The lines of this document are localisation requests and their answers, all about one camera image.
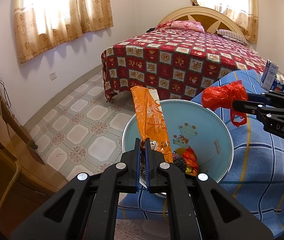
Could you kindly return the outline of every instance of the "silver screw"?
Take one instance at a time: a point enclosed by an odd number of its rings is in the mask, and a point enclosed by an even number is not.
[[[162,168],[162,169],[168,169],[170,167],[170,164],[168,164],[168,163],[161,163],[160,164],[160,168]]]
[[[122,170],[122,169],[124,169],[124,168],[126,167],[126,164],[125,164],[125,163],[117,163],[117,164],[115,165],[115,167],[116,167],[117,169],[119,169],[119,170]]]
[[[86,173],[80,173],[77,176],[78,180],[86,180],[88,178],[88,175]]]
[[[201,181],[206,181],[208,180],[208,176],[205,173],[200,173],[198,176],[198,179]]]

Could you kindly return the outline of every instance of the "wooden headboard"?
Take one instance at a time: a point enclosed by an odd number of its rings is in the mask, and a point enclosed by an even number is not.
[[[202,6],[189,6],[176,10],[166,16],[160,23],[174,21],[197,21],[201,22],[204,30],[216,33],[217,29],[230,30],[243,35],[241,29],[227,16],[213,9]]]

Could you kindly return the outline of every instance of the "orange food wrapper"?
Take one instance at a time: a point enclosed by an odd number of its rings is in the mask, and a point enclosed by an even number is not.
[[[135,86],[131,88],[131,92],[142,141],[149,138],[152,149],[163,153],[167,163],[173,163],[172,150],[157,91]]]

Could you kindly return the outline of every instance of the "bedspread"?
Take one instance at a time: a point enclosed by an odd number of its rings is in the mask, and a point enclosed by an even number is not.
[[[234,70],[262,74],[266,65],[247,47],[216,34],[173,29],[115,44],[101,58],[108,101],[136,85],[157,89],[161,100],[191,100]]]

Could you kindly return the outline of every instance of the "orange plastic bag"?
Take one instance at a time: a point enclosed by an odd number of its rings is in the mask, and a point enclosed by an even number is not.
[[[131,92],[142,141],[149,138],[152,149],[163,153],[167,163],[173,163],[172,150],[157,91],[135,86],[131,88]]]
[[[234,100],[247,101],[247,93],[240,80],[232,81],[230,84],[221,87],[205,88],[202,94],[203,107],[210,108],[213,111],[219,107],[231,109],[231,122],[236,127],[239,127],[247,123],[247,117],[245,113],[236,112],[233,109],[232,104]],[[234,121],[236,115],[242,117],[241,122]]]

